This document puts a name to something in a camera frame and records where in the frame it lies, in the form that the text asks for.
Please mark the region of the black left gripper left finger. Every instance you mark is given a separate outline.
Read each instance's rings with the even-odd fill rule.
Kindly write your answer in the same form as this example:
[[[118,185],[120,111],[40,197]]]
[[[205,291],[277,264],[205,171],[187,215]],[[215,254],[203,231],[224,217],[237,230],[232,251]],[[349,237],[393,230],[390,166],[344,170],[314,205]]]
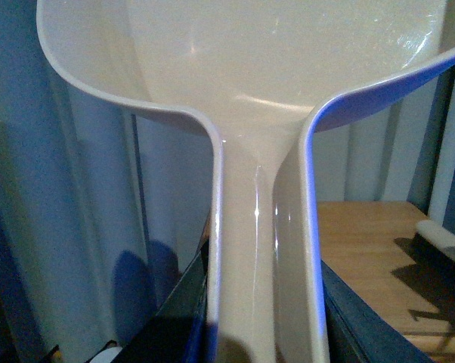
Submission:
[[[203,362],[209,249],[203,247],[121,362]]]

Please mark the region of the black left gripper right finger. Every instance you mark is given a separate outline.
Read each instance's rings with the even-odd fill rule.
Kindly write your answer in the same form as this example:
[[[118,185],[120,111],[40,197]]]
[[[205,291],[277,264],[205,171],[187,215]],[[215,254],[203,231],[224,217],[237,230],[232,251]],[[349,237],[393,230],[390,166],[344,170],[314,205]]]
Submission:
[[[430,362],[321,263],[331,362]]]

